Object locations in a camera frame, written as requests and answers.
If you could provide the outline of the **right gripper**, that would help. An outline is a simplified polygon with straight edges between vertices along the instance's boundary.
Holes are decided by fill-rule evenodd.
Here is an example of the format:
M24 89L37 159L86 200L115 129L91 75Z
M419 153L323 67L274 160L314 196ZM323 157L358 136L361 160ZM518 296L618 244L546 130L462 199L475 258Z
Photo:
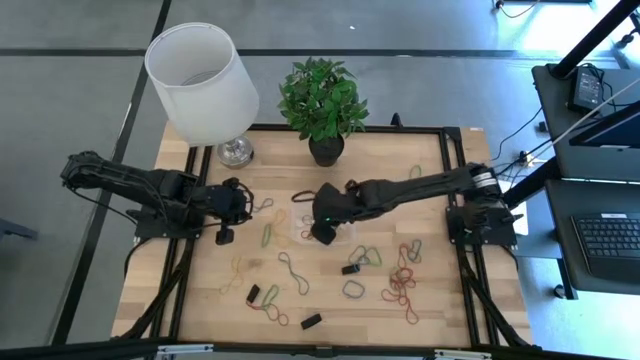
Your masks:
M331 200L341 196L339 211L334 217L336 223L316 222L311 226L311 235L324 245L330 245L337 237L337 224L365 221L370 218L370 212L361 198L360 192L368 186L369 180L356 182L349 180L345 185L345 192L341 192L331 183L324 183L316 192L317 200Z

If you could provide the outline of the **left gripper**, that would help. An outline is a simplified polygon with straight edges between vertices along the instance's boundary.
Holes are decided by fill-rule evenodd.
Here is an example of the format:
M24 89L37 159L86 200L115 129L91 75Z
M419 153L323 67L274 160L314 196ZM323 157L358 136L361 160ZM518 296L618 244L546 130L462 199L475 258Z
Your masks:
M223 181L223 185L200 186L197 188L197 213L219 219L231 225L235 220L234 196L243 192L243 184L236 177ZM234 230L222 224L216 232L216 244L227 245L234 241Z

